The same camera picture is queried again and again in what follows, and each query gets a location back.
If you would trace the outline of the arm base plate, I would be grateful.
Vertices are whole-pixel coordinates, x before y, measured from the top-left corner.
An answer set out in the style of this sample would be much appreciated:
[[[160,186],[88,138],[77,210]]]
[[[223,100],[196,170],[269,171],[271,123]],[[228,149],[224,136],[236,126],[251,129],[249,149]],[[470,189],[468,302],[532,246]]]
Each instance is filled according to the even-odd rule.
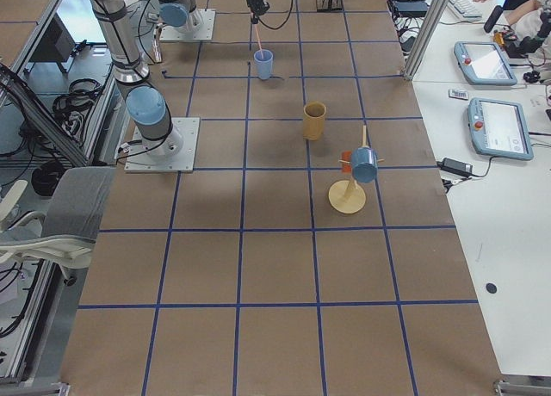
[[[152,141],[129,147],[124,158],[124,170],[128,173],[185,172],[194,170],[195,154],[201,119],[199,117],[174,117],[173,129],[167,140],[152,151]]]
[[[191,14],[177,12],[168,21],[163,19],[159,39],[162,42],[210,41],[214,33],[214,9],[195,9]]]

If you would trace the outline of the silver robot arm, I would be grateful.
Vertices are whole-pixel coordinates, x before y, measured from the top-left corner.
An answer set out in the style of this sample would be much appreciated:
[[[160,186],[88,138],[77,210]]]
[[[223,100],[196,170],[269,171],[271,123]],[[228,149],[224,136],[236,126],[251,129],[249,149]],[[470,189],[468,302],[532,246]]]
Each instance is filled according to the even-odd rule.
[[[158,0],[162,21],[180,31],[199,25],[196,0]],[[168,104],[150,81],[132,33],[126,0],[90,0],[115,67],[115,81],[128,113],[141,135],[144,154],[169,157],[180,151],[183,137],[176,130]]]
[[[165,25],[181,33],[194,33],[203,23],[196,0],[158,0],[159,16]]]

